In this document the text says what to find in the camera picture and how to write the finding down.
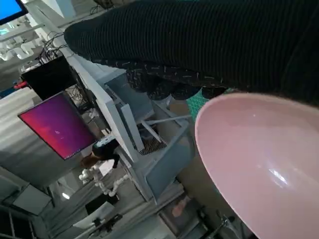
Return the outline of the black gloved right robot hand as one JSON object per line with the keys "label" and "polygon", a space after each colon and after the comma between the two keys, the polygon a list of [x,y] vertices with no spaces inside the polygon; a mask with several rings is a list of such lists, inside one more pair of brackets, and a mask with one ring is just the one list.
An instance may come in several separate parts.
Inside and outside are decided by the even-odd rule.
{"label": "black gloved right robot hand", "polygon": [[154,101],[235,90],[319,104],[316,0],[138,0],[67,27],[64,40]]}

